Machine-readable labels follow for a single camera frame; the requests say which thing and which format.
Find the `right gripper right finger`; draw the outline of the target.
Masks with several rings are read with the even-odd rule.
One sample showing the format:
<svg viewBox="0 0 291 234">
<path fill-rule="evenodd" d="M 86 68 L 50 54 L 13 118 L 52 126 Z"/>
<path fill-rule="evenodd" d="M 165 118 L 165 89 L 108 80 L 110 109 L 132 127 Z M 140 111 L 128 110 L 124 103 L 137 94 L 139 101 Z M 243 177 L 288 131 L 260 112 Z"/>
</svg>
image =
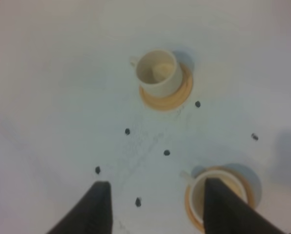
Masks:
<svg viewBox="0 0 291 234">
<path fill-rule="evenodd" d="M 205 181 L 203 224 L 207 234 L 282 234 L 220 179 Z"/>
</svg>

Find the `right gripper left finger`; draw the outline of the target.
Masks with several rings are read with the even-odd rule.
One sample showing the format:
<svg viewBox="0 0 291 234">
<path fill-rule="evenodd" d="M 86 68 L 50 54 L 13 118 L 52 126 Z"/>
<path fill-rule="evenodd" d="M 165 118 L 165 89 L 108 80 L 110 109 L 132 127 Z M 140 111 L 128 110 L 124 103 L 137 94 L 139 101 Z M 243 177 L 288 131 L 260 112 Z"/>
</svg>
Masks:
<svg viewBox="0 0 291 234">
<path fill-rule="evenodd" d="M 111 184 L 95 182 L 50 234 L 110 234 L 113 227 Z"/>
</svg>

